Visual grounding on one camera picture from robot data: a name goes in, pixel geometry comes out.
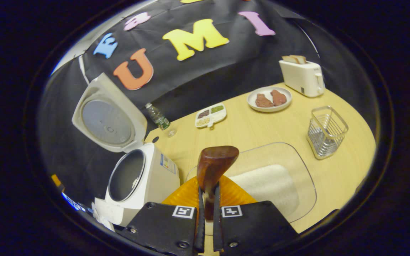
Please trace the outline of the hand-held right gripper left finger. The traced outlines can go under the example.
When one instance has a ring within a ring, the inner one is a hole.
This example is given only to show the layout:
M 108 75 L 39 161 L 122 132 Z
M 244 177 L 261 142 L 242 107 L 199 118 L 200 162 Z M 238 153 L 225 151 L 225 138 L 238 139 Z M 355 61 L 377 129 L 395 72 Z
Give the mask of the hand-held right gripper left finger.
M 163 203 L 148 202 L 125 227 L 125 238 L 169 256 L 198 256 L 205 250 L 203 191 L 196 177 Z

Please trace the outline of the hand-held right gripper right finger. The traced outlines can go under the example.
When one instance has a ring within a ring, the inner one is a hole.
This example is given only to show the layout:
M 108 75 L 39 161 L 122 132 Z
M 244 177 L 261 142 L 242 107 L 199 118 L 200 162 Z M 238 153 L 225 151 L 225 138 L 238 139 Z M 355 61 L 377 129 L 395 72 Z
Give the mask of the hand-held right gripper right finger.
M 299 237 L 271 201 L 257 202 L 226 176 L 214 201 L 213 250 L 220 255 L 268 255 Z

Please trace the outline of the heap of white rice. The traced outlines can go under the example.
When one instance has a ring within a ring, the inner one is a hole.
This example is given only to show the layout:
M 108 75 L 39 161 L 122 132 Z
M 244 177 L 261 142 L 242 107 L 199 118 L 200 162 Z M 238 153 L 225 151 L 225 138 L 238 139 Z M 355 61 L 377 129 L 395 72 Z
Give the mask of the heap of white rice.
M 231 176 L 230 179 L 256 201 L 270 201 L 290 222 L 298 219 L 298 190 L 286 167 L 272 164 Z

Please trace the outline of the white rice cooker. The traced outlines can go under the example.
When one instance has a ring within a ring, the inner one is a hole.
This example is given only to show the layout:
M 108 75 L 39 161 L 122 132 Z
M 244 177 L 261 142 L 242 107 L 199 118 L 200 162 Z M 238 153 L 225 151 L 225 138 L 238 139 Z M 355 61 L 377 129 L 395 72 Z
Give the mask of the white rice cooker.
M 89 83 L 72 123 L 102 148 L 123 153 L 105 180 L 103 200 L 114 205 L 109 217 L 114 225 L 127 226 L 146 203 L 161 203 L 179 188 L 177 165 L 155 144 L 144 142 L 146 117 L 106 74 Z

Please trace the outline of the brown wooden spoon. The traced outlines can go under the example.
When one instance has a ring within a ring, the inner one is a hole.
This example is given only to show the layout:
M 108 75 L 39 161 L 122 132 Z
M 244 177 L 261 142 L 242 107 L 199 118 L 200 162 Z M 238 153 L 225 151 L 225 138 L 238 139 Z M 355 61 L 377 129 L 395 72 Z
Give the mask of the brown wooden spoon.
M 234 146 L 208 147 L 201 151 L 197 165 L 197 181 L 203 192 L 204 218 L 211 222 L 214 218 L 215 187 L 223 174 L 234 164 L 239 155 Z

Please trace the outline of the metal wire chopstick holder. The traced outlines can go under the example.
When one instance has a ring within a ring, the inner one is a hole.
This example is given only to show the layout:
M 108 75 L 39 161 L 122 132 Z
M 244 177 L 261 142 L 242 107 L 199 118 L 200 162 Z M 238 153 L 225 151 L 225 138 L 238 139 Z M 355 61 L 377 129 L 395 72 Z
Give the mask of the metal wire chopstick holder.
M 347 131 L 347 123 L 331 106 L 312 109 L 306 139 L 315 158 L 332 156 L 342 144 Z

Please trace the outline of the lit computer screen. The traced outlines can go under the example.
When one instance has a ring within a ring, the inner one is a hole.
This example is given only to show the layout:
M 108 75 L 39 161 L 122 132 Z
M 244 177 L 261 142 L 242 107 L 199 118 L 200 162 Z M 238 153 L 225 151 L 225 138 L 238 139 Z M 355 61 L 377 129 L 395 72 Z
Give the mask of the lit computer screen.
M 73 207 L 75 210 L 81 210 L 83 212 L 86 212 L 86 208 L 84 208 L 81 204 L 70 199 L 64 192 L 62 192 L 62 196 L 65 199 L 65 201 L 68 202 L 68 204 L 70 204 L 70 206 Z

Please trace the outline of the white device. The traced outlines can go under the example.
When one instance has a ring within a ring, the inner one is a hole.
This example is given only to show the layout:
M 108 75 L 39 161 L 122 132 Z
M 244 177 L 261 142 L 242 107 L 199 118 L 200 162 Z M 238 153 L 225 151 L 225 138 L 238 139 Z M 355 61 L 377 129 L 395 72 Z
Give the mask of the white device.
M 109 220 L 112 216 L 112 209 L 114 205 L 109 204 L 103 199 L 94 198 L 94 202 L 91 203 L 93 210 L 93 217 L 107 229 L 115 232 L 114 224 Z

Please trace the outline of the clear plastic tray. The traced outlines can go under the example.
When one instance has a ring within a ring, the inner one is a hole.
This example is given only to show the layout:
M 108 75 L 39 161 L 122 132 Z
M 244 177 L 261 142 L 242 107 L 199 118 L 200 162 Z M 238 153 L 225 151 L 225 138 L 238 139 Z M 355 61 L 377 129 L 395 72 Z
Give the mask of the clear plastic tray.
M 286 219 L 290 223 L 296 222 L 309 214 L 314 208 L 317 193 L 309 169 L 298 151 L 290 144 L 274 142 L 240 152 L 236 162 L 226 171 L 225 176 L 230 178 L 272 164 L 280 164 L 286 167 L 298 190 L 300 197 L 300 206 L 296 211 L 298 219 L 292 222 Z

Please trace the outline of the clear plastic water bottle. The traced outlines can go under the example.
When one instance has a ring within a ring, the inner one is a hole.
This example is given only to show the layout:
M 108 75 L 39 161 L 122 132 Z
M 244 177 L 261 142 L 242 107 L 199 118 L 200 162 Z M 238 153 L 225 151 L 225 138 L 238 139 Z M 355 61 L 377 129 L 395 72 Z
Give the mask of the clear plastic water bottle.
M 151 103 L 147 103 L 145 107 L 151 120 L 168 138 L 171 138 L 176 134 L 176 129 L 172 126 L 171 122 L 166 118 L 163 112 Z

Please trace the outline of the white round plate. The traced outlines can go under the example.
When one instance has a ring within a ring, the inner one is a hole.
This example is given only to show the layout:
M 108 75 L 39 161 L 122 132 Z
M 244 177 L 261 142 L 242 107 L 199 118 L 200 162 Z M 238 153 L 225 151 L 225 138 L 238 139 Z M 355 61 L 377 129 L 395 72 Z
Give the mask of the white round plate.
M 283 94 L 286 97 L 286 102 L 284 104 L 280 104 L 278 106 L 273 107 L 259 107 L 257 106 L 257 95 L 262 94 L 264 97 L 272 103 L 272 94 L 271 92 L 275 90 L 279 93 Z M 292 102 L 292 94 L 288 89 L 284 89 L 279 86 L 264 86 L 259 89 L 255 89 L 252 92 L 249 92 L 246 101 L 249 106 L 259 112 L 278 112 L 288 108 Z

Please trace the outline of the white divided bean dish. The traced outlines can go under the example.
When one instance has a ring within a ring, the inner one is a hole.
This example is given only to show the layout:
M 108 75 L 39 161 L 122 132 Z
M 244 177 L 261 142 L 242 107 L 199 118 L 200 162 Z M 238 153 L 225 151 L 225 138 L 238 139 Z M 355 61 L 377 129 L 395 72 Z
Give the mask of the white divided bean dish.
M 195 127 L 212 127 L 215 123 L 223 121 L 227 116 L 227 110 L 223 103 L 214 104 L 199 110 L 195 115 Z

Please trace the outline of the brown meat piece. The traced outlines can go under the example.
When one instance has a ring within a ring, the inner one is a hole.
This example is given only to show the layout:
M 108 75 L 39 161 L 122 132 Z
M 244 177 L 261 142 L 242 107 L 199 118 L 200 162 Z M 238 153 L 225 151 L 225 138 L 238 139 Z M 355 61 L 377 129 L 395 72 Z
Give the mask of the brown meat piece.
M 274 107 L 272 101 L 268 100 L 264 94 L 257 94 L 255 103 L 260 108 Z
M 272 96 L 272 104 L 274 106 L 280 106 L 287 102 L 287 97 L 285 94 L 280 93 L 278 90 L 272 90 L 270 94 Z

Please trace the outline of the white toaster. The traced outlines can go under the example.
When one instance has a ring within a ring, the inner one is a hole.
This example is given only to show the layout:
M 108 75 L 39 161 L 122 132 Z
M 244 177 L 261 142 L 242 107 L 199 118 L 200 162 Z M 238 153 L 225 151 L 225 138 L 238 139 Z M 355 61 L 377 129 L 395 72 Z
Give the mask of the white toaster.
M 286 86 L 310 98 L 324 94 L 325 83 L 319 64 L 308 61 L 297 64 L 284 60 L 280 60 L 279 64 Z

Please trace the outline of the black backdrop cloth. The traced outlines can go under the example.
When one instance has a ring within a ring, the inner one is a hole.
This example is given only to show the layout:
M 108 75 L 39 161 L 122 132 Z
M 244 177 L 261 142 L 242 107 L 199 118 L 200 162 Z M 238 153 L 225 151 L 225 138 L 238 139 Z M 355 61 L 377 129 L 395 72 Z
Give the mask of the black backdrop cloth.
M 118 14 L 89 31 L 55 67 L 42 95 L 37 128 L 48 175 L 57 175 L 66 194 L 90 206 L 102 197 L 121 153 L 111 153 L 73 126 L 87 82 L 106 74 L 147 116 L 153 103 L 169 121 L 209 104 L 283 80 L 278 61 L 302 55 L 318 63 L 326 89 L 354 107 L 378 131 L 373 82 L 343 40 L 314 21 L 271 0 L 156 0 L 129 15 Z M 229 43 L 194 50 L 186 60 L 162 37 L 211 19 Z

